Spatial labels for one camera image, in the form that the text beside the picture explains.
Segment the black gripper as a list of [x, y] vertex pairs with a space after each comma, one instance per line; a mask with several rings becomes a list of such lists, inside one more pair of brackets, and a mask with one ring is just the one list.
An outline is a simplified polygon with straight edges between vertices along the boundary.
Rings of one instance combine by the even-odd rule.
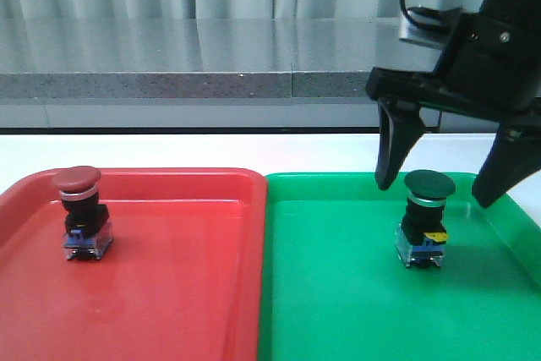
[[[420, 108], [440, 112], [444, 133], [493, 132], [500, 122], [537, 112], [540, 35], [467, 14], [452, 31], [431, 72], [373, 68], [366, 84], [378, 101], [380, 143], [375, 181], [387, 190], [425, 134]], [[540, 127], [501, 124], [472, 186], [490, 207], [540, 170]]]

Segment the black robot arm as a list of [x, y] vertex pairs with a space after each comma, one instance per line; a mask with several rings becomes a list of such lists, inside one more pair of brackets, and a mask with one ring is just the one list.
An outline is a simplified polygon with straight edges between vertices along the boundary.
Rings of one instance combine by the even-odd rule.
[[375, 180], [388, 189], [425, 133], [424, 107], [492, 121], [498, 131], [472, 194], [482, 207], [540, 168], [540, 0], [483, 0], [461, 13], [431, 72], [374, 68], [380, 115]]

